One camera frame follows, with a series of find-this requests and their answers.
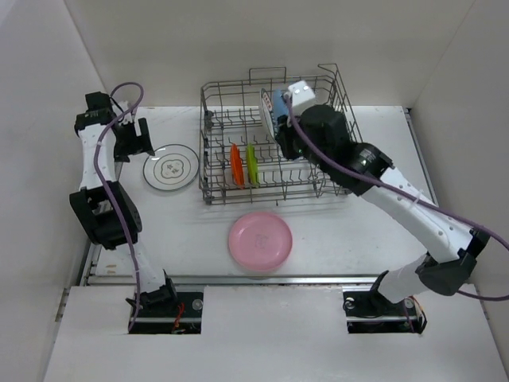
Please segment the pink plastic plate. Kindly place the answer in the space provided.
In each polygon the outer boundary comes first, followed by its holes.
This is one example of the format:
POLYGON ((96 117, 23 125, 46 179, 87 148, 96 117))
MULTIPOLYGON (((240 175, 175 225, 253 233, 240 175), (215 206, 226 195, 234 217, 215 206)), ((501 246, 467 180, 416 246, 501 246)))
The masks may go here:
POLYGON ((289 257, 293 236, 288 224, 272 212, 241 216, 228 234, 228 249, 238 265, 249 271, 279 268, 289 257))

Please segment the white plate green red rim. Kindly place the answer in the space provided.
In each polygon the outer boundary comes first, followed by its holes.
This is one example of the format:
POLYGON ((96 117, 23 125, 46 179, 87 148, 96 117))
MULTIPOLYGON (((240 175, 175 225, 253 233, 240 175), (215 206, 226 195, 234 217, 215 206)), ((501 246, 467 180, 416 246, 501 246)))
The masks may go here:
POLYGON ((274 104, 271 94, 262 88, 259 93, 259 114, 263 127, 268 131, 271 140, 275 141, 277 120, 274 115, 274 104))

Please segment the light blue plastic plate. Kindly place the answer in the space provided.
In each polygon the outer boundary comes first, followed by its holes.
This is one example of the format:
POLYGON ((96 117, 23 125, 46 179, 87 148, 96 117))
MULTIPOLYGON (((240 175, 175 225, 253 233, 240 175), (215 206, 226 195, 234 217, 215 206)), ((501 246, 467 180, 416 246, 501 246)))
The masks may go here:
POLYGON ((272 92, 272 112, 273 112, 273 120, 275 123, 278 122, 280 117, 288 118, 289 112, 288 107, 286 105, 284 99, 284 91, 277 89, 272 92))

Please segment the lime green plastic plate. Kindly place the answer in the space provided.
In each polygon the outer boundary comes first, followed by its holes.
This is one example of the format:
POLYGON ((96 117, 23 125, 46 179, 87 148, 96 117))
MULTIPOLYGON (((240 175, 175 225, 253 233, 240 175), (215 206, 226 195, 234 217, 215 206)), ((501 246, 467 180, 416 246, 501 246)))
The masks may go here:
POLYGON ((258 160, 255 157, 255 147, 251 143, 247 144, 246 158, 249 181, 253 186, 258 187, 258 160))

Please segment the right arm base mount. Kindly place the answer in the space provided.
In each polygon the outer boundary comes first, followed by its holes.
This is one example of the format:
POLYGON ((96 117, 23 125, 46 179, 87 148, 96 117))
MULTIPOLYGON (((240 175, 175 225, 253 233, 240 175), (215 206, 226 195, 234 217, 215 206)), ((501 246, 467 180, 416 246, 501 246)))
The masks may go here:
POLYGON ((349 334, 423 334, 428 319, 414 297, 392 303, 367 290, 343 292, 343 309, 349 334))

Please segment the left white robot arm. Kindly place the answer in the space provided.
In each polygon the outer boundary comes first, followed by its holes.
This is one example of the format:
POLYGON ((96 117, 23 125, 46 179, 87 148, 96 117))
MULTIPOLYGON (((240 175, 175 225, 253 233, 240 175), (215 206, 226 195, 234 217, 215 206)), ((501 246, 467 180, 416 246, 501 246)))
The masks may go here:
POLYGON ((108 251, 126 250, 136 282, 135 296, 128 299, 134 311, 170 315, 178 304, 173 281, 142 249, 142 219, 115 172, 116 164, 128 162, 132 155, 154 154, 147 122, 106 93, 88 93, 85 99, 87 110, 75 121, 84 167, 70 205, 93 244, 108 251))

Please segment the white plate grey floral pattern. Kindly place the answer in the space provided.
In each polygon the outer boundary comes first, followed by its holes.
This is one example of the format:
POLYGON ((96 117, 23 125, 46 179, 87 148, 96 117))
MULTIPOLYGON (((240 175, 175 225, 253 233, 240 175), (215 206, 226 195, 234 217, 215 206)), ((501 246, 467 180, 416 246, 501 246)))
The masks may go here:
POLYGON ((175 192, 186 188, 197 177, 200 162, 196 152, 182 144, 169 144, 154 151, 143 166, 143 177, 152 188, 175 192))

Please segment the orange plastic plate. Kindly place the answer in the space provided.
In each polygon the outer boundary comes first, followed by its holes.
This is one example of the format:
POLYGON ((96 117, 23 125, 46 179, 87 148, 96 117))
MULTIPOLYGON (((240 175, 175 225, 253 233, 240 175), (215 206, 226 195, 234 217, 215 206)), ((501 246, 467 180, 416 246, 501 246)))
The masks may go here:
POLYGON ((230 163, 231 163, 231 172, 234 183, 241 189, 244 188, 245 181, 243 176, 243 164, 242 159, 240 157, 239 148, 236 144, 231 145, 230 149, 230 163))

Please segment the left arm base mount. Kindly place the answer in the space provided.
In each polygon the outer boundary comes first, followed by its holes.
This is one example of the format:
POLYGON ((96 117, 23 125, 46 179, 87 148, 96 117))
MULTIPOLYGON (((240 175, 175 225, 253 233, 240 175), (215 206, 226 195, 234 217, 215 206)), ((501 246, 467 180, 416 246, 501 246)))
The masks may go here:
POLYGON ((201 334, 204 292, 178 291, 177 301, 140 310, 129 334, 201 334))

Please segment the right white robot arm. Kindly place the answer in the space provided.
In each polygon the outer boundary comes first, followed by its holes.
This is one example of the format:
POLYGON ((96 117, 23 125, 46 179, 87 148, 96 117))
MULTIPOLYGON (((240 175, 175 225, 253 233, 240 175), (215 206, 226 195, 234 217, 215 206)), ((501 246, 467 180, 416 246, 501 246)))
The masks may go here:
POLYGON ((444 296, 460 291, 490 234, 440 212, 378 147, 353 140, 344 113, 329 105, 315 104, 294 119, 285 104, 265 115, 285 158, 306 158, 334 183, 383 210, 424 246, 425 254, 414 262, 380 274, 362 297, 362 306, 385 314, 427 290, 444 296))

